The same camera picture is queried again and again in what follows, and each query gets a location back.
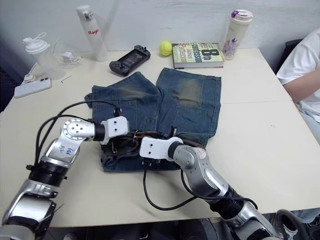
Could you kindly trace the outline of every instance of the white t-shirt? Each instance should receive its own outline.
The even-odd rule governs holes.
[[[320,68],[320,28],[306,36],[291,52],[276,74],[282,85],[314,72]],[[298,102],[320,123],[320,89]]]

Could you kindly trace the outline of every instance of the denim shorts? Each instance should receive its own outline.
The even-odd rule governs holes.
[[[176,136],[206,145],[215,135],[220,112],[221,77],[192,74],[164,68],[156,86],[140,72],[107,87],[93,86],[86,100],[103,100],[116,104],[129,121],[130,131],[154,131],[169,136],[172,126]],[[89,104],[92,119],[113,118],[114,107],[105,103]],[[123,155],[105,154],[101,162],[106,171],[143,171],[144,158],[139,149]],[[174,162],[153,162],[150,170],[176,170]]]

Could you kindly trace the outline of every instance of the book cover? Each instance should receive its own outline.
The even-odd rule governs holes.
[[[174,68],[221,68],[225,61],[218,43],[173,43]]]

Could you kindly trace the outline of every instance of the water bottle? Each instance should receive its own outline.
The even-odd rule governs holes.
[[[49,78],[52,80],[60,79],[65,75],[65,72],[55,59],[50,44],[41,39],[46,35],[46,32],[42,32],[35,38],[26,37],[23,39],[25,50],[33,56],[34,60]]]
[[[96,60],[104,62],[107,60],[107,49],[93,12],[88,5],[78,6],[76,11]]]
[[[223,45],[223,54],[226,60],[234,58],[252,18],[253,14],[248,10],[237,9],[231,13],[231,21]]]

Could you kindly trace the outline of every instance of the yellow ball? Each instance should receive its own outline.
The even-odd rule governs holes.
[[[160,45],[160,53],[163,56],[169,56],[172,52],[172,45],[169,41],[163,41]]]

